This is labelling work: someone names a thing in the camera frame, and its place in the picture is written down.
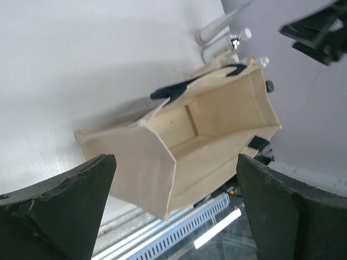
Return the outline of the cream canvas tote bag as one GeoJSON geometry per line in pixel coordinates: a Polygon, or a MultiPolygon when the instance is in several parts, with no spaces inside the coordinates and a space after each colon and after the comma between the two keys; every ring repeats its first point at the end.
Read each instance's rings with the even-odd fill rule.
{"type": "Polygon", "coordinates": [[[113,154],[111,196],[166,220],[222,186],[281,124],[263,67],[228,64],[151,94],[160,103],[74,132],[86,159],[113,154]]]}

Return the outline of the yellow liquid bottle white cap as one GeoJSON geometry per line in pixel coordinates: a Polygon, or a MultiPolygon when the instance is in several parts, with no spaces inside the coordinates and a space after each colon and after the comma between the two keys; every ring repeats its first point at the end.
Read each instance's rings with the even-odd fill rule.
{"type": "Polygon", "coordinates": [[[240,62],[248,66],[255,64],[257,66],[262,66],[263,68],[265,68],[269,64],[269,58],[267,56],[265,57],[250,56],[240,60],[240,62]]]}

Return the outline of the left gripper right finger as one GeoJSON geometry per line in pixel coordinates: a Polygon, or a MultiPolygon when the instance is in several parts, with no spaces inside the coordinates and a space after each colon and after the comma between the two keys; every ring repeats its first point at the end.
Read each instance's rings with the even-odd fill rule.
{"type": "Polygon", "coordinates": [[[241,195],[258,259],[346,259],[346,197],[239,154],[241,195]]]}

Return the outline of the square bottle black cap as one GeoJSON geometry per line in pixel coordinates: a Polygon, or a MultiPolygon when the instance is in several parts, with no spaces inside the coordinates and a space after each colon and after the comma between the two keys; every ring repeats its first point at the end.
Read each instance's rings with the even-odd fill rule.
{"type": "Polygon", "coordinates": [[[272,93],[274,92],[274,83],[271,80],[266,80],[265,81],[266,84],[266,91],[267,93],[272,93]]]}

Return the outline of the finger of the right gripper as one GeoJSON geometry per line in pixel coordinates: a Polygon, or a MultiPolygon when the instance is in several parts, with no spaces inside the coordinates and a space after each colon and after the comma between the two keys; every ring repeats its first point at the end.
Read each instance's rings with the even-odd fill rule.
{"type": "Polygon", "coordinates": [[[346,1],[334,1],[294,22],[279,33],[292,40],[292,48],[323,64],[337,63],[346,54],[346,1]]]}

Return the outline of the clear bottle white cap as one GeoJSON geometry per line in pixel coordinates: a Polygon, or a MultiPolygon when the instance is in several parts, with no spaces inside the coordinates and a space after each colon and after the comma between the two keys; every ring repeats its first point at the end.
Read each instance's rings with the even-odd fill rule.
{"type": "Polygon", "coordinates": [[[201,52],[202,60],[207,64],[223,54],[237,53],[240,44],[251,38],[252,33],[249,28],[243,29],[239,34],[232,34],[228,31],[203,47],[201,52]]]}

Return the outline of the silver cosmetic tube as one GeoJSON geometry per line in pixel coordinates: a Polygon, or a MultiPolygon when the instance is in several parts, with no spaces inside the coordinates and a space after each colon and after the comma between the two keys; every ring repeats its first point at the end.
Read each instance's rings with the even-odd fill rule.
{"type": "Polygon", "coordinates": [[[252,3],[253,1],[247,1],[240,7],[220,16],[219,18],[210,22],[204,28],[198,30],[195,33],[195,40],[197,44],[201,47],[206,46],[215,36],[217,36],[229,25],[233,18],[235,18],[240,12],[244,11],[244,9],[248,8],[252,3]]]}

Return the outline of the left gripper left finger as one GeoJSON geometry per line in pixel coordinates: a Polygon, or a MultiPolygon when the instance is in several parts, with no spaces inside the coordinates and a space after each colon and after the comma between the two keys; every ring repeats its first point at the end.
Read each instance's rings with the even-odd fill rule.
{"type": "Polygon", "coordinates": [[[1,259],[91,259],[117,167],[101,154],[1,195],[1,259]]]}

